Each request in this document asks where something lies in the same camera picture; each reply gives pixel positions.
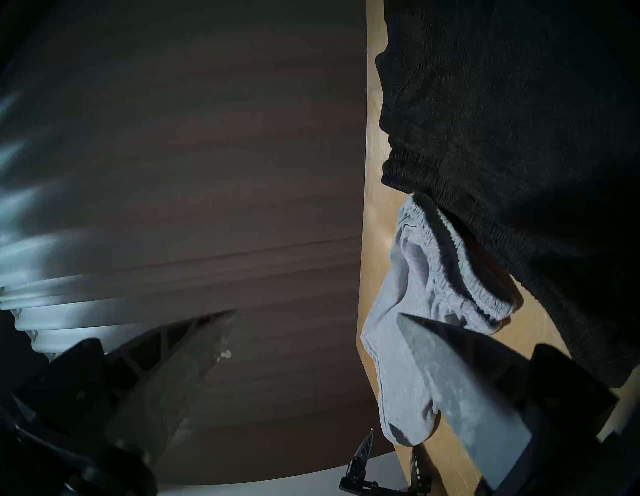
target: fabric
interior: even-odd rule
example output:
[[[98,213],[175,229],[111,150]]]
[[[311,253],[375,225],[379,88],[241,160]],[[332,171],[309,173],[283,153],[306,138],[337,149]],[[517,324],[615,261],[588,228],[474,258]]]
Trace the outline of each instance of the fabric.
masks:
[[[427,193],[609,387],[640,362],[640,29],[622,4],[385,1],[382,182]]]
[[[490,334],[515,309],[508,288],[478,264],[428,196],[407,199],[398,214],[389,272],[360,335],[376,366],[382,431],[395,444],[422,442],[438,413],[397,326],[398,314]]]

